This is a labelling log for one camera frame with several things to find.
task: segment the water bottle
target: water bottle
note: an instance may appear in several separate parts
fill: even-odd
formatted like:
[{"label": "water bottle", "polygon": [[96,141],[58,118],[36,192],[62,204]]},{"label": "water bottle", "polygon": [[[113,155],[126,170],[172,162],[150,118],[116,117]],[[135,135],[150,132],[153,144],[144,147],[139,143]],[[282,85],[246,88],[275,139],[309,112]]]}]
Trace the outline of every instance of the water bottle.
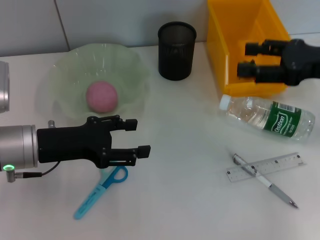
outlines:
[{"label": "water bottle", "polygon": [[309,111],[260,97],[223,95],[219,108],[231,118],[294,140],[307,139],[316,118]]}]

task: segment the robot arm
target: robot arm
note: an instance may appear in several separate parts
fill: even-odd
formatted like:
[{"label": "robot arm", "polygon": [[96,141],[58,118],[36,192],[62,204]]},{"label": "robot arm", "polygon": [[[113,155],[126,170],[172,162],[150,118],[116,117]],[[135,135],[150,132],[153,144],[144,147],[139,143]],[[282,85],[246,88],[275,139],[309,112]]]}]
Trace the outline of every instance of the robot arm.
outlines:
[{"label": "robot arm", "polygon": [[280,65],[256,65],[254,60],[238,63],[238,77],[254,77],[256,83],[284,83],[288,86],[297,86],[305,79],[320,78],[320,47],[307,45],[302,39],[265,40],[261,45],[245,45],[245,55],[258,54],[281,57]]},{"label": "robot arm", "polygon": [[123,121],[118,115],[90,116],[82,126],[38,129],[34,125],[0,127],[0,166],[7,172],[8,182],[15,178],[41,177],[41,172],[20,172],[15,169],[37,167],[39,163],[87,159],[99,169],[109,166],[135,166],[136,160],[148,158],[149,145],[130,149],[112,149],[110,132],[135,131],[138,121]]}]

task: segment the clear ruler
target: clear ruler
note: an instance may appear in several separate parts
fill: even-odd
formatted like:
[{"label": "clear ruler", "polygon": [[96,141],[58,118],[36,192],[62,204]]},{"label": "clear ruler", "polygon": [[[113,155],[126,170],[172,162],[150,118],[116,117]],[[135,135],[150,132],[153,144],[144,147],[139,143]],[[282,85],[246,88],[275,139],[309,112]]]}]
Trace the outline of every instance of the clear ruler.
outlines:
[{"label": "clear ruler", "polygon": [[294,152],[262,161],[255,161],[244,165],[229,167],[226,169],[226,175],[231,182],[236,182],[302,165],[305,165],[305,162],[298,152]]}]

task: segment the bottle cap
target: bottle cap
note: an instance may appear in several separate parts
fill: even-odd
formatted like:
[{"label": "bottle cap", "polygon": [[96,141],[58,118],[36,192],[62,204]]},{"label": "bottle cap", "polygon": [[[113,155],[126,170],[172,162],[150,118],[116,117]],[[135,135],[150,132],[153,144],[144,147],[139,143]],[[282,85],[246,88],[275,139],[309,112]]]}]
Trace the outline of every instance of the bottle cap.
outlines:
[{"label": "bottle cap", "polygon": [[227,111],[230,100],[231,100],[231,96],[224,94],[221,98],[219,108],[223,111]]}]

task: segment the pen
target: pen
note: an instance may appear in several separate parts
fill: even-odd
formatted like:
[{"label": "pen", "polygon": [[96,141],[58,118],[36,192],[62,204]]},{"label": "pen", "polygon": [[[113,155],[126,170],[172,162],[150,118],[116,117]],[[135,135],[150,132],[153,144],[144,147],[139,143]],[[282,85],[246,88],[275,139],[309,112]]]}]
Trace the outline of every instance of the pen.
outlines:
[{"label": "pen", "polygon": [[[245,165],[248,164],[242,157],[240,157],[238,154],[234,154],[232,156],[232,160],[237,165]],[[248,169],[246,167],[242,167],[244,171],[246,171],[251,176],[256,177],[261,183],[263,183],[271,192],[273,192],[275,195],[277,195],[282,201],[285,203],[291,205],[294,208],[298,208],[297,204],[287,195],[285,194],[280,188],[278,188],[274,183],[270,182],[266,177],[263,175],[257,175],[256,169]]]}]

